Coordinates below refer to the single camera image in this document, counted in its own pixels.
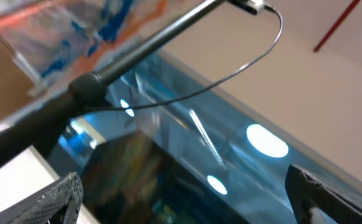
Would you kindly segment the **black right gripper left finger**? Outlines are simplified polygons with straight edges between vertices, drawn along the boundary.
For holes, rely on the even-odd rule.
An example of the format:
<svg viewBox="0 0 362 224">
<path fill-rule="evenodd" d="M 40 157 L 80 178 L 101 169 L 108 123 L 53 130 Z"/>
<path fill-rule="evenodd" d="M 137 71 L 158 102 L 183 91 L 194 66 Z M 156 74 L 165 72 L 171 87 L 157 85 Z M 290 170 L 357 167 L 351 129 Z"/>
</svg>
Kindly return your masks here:
<svg viewBox="0 0 362 224">
<path fill-rule="evenodd" d="M 76 224 L 82 200 L 82 181 L 71 172 L 0 212 L 0 224 Z"/>
</svg>

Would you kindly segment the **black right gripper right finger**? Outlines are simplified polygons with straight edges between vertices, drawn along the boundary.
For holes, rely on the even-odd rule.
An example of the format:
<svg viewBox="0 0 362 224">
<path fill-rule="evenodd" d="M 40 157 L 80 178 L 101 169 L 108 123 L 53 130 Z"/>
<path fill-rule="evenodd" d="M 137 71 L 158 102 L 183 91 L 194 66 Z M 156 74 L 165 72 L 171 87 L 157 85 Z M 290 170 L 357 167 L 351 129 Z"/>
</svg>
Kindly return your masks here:
<svg viewBox="0 0 362 224">
<path fill-rule="evenodd" d="M 297 223 L 362 223 L 362 196 L 301 166 L 288 167 L 285 190 Z"/>
</svg>

